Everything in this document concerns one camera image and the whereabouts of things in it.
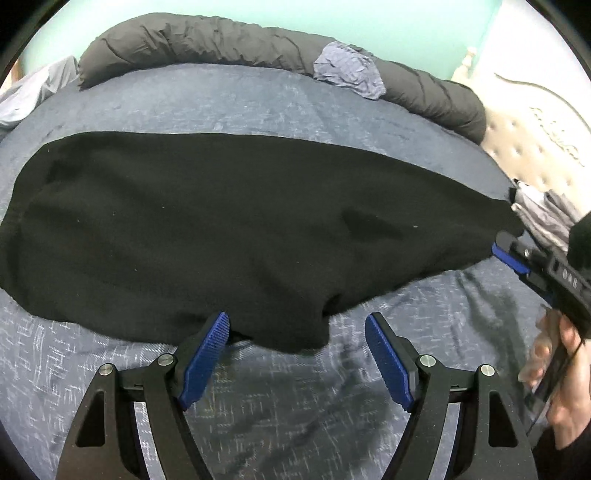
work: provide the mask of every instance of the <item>bed sheet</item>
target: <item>bed sheet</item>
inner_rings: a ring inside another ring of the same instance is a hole
[[[399,158],[494,198],[509,187],[479,147],[397,105],[280,70],[182,64],[85,91],[70,84],[40,105],[0,143],[0,218],[14,179],[41,145],[96,130],[297,137]],[[229,346],[187,412],[189,426],[216,479],[380,478],[408,417],[389,399],[365,345],[367,314],[382,312],[419,352],[450,367],[496,365],[518,398],[539,304],[495,259],[415,281],[332,317],[330,342],[319,351]],[[30,316],[0,290],[0,421],[40,480],[53,479],[98,366],[138,367],[173,349]],[[136,412],[148,471],[161,480],[143,405]],[[456,420],[452,406],[433,479],[444,477]]]

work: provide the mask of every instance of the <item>mint green wall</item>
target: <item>mint green wall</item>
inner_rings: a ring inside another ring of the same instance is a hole
[[[149,12],[218,15],[318,33],[450,78],[480,47],[502,0],[70,0],[22,54],[25,73],[76,57],[109,27]]]

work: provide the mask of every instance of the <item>hand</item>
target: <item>hand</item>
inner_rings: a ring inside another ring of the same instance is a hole
[[[577,329],[556,310],[549,310],[537,326],[541,333],[534,341],[528,362],[519,373],[519,380],[527,382],[532,388],[544,375],[559,341],[562,341],[569,356],[574,355],[580,342]],[[550,399],[546,418],[554,429],[558,450],[575,441],[591,420],[590,364],[591,342],[586,342],[573,357],[560,386]]]

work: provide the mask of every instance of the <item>white tufted headboard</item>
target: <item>white tufted headboard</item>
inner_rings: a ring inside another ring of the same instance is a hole
[[[590,211],[589,124],[565,98],[543,85],[496,72],[469,76],[475,54],[474,48],[468,49],[452,80],[472,88],[485,106],[482,148],[509,178],[543,192],[564,193],[581,213]]]

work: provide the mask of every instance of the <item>black sleeve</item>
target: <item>black sleeve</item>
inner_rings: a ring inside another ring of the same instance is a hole
[[[554,432],[544,432],[534,448],[539,480],[589,480],[591,476],[591,423],[573,443],[556,450]]]

